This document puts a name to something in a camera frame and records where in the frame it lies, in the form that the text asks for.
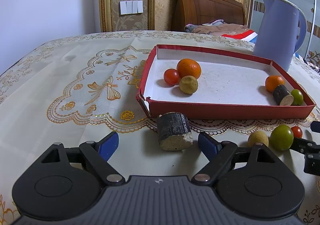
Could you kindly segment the blue electric kettle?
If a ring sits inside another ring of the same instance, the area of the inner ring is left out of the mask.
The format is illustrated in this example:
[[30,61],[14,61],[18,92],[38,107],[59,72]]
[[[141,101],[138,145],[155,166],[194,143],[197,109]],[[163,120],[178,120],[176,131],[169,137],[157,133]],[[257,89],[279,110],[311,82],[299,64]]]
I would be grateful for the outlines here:
[[287,0],[264,0],[265,12],[253,54],[273,60],[285,71],[302,46],[307,30],[301,9]]

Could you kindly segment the red shallow box tray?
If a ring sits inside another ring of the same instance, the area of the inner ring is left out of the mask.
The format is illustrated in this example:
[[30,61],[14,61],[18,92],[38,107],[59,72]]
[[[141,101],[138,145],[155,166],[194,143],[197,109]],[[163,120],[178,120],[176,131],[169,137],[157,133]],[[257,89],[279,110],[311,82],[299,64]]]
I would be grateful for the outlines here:
[[[165,70],[181,59],[193,59],[201,66],[199,87],[188,95],[163,80]],[[222,49],[156,45],[146,60],[136,100],[152,118],[180,112],[188,119],[257,120],[306,118],[315,108],[303,92],[301,106],[279,106],[264,84],[269,75],[285,79],[289,91],[300,85],[270,59]]]

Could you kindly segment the small dark log piece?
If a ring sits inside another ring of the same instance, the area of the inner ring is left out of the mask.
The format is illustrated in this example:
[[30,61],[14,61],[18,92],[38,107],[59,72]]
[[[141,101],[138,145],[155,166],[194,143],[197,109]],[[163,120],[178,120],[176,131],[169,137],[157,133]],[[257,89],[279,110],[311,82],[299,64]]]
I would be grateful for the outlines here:
[[187,117],[180,112],[161,114],[156,119],[158,143],[164,151],[182,151],[193,145]]

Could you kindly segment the embroidered cream tablecloth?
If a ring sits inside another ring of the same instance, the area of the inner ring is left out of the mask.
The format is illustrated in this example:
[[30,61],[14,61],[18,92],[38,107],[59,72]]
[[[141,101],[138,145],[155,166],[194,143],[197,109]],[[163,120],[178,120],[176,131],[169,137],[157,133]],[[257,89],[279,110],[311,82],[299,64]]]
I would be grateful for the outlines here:
[[[247,141],[299,126],[319,145],[319,75],[293,56],[286,71],[316,104],[306,118],[188,119],[193,145],[164,151],[156,118],[136,100],[156,45],[252,54],[253,44],[163,31],[97,33],[49,41],[1,75],[1,224],[319,224],[319,175],[305,156]],[[102,186],[82,167],[80,144],[111,132],[108,163],[124,178]],[[231,169],[211,186],[192,177],[208,159],[205,132],[238,146]]]

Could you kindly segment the white wall switch panel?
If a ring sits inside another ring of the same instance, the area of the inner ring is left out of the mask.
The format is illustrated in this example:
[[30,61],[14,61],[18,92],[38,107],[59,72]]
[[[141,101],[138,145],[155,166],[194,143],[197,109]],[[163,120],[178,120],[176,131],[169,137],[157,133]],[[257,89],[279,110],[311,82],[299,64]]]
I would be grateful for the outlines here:
[[119,13],[120,15],[142,14],[144,12],[143,1],[120,1]]

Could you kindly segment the colourful striped bedding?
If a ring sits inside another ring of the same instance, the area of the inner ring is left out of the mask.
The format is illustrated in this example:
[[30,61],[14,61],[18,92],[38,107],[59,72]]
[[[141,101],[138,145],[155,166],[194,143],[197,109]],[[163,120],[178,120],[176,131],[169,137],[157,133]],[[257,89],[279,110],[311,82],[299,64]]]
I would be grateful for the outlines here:
[[239,34],[224,34],[223,37],[247,41],[255,44],[258,34],[255,31],[248,29],[247,31]]

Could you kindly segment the red cherry tomato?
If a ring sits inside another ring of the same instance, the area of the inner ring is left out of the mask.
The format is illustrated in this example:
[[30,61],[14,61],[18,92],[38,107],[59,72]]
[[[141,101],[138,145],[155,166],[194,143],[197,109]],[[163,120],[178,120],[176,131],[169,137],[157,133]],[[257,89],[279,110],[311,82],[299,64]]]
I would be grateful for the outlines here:
[[167,69],[163,74],[164,81],[171,86],[177,85],[180,81],[179,72],[176,69]]
[[302,138],[303,137],[303,131],[299,126],[293,126],[291,127],[291,130],[293,132],[293,135],[295,138]]

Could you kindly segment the wooden bed headboard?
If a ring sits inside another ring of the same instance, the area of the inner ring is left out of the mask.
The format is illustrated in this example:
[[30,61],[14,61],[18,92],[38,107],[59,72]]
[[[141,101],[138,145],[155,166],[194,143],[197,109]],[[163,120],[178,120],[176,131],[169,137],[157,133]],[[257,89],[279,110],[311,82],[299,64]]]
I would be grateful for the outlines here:
[[202,25],[218,19],[244,25],[245,11],[242,3],[235,0],[177,0],[171,30],[182,32],[187,24]]

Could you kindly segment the large dark log piece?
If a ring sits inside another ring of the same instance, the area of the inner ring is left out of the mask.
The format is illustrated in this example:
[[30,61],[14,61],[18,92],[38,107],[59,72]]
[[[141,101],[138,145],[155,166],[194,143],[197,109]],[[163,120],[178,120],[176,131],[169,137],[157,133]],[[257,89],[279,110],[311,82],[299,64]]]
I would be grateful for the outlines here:
[[278,106],[291,106],[294,102],[293,95],[283,84],[278,85],[274,89],[272,96]]

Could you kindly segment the orange tangerine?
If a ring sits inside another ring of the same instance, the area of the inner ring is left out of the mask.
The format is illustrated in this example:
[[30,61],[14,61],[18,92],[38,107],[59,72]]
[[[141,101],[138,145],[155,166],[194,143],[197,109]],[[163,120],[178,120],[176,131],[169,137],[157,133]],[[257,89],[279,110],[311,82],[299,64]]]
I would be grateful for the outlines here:
[[285,79],[280,75],[270,75],[265,80],[265,88],[268,92],[273,92],[279,85],[285,85]]
[[176,70],[178,71],[181,78],[191,75],[196,79],[201,76],[202,70],[198,62],[193,59],[182,59],[178,62]]

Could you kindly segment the patterned wardrobe sliding doors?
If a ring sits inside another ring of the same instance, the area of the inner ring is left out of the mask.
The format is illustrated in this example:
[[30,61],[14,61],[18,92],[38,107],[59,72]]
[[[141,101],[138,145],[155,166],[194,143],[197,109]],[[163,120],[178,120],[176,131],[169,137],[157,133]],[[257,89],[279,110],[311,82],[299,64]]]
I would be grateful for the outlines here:
[[[319,0],[287,0],[297,5],[306,17],[306,37],[298,54],[309,64],[319,67]],[[248,24],[259,31],[265,6],[263,0],[253,0],[250,5]]]

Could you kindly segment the green tomato with stem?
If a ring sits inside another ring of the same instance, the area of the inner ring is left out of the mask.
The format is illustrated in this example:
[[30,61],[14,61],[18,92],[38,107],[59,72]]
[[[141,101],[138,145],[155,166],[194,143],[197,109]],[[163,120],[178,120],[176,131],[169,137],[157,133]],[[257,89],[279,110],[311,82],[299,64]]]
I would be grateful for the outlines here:
[[291,95],[293,96],[294,100],[292,106],[301,106],[304,103],[304,97],[300,90],[294,89],[291,91]]

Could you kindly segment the yellow longan fruit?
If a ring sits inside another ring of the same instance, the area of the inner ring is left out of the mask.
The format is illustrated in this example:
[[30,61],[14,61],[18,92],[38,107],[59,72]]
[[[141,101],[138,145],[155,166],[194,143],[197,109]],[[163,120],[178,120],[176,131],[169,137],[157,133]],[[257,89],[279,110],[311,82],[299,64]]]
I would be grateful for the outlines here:
[[248,137],[248,147],[252,147],[255,143],[263,143],[264,145],[268,146],[268,136],[263,131],[255,131]]
[[180,79],[179,88],[185,94],[193,94],[198,89],[198,81],[192,75],[186,75]]

